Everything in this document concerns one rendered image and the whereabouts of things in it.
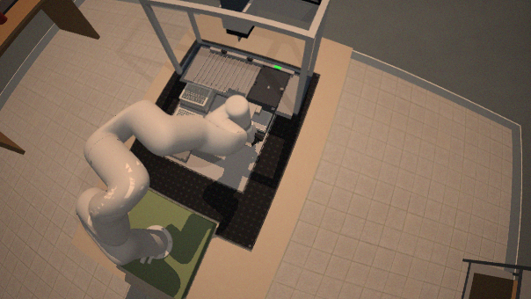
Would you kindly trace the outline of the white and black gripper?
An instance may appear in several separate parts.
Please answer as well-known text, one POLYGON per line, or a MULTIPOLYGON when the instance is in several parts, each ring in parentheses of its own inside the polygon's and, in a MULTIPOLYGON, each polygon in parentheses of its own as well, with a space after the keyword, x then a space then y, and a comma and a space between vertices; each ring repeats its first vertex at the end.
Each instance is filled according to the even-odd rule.
POLYGON ((256 144, 256 142, 263 142, 264 140, 264 137, 257 134, 257 129, 253 121, 251 121, 251 126, 246 131, 246 133, 247 133, 247 142, 251 143, 252 146, 256 144))

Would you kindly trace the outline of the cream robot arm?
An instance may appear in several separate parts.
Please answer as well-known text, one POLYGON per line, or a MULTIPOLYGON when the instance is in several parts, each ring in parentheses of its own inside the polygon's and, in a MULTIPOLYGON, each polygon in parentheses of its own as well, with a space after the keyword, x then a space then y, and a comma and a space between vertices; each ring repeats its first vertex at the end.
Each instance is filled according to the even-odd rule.
POLYGON ((147 257, 150 264, 168 256, 173 246, 171 233, 162 226, 130 229, 127 213, 144 197, 150 182, 145 166, 124 144, 132 135, 160 157, 189 150, 226 157, 246 144, 251 118, 261 112, 262 106, 240 95, 229 97, 205 119, 169 115, 144 99, 96 130, 84 145, 84 157, 108 190, 85 190, 76 202, 76 213, 98 248, 123 266, 135 259, 144 264, 147 257))

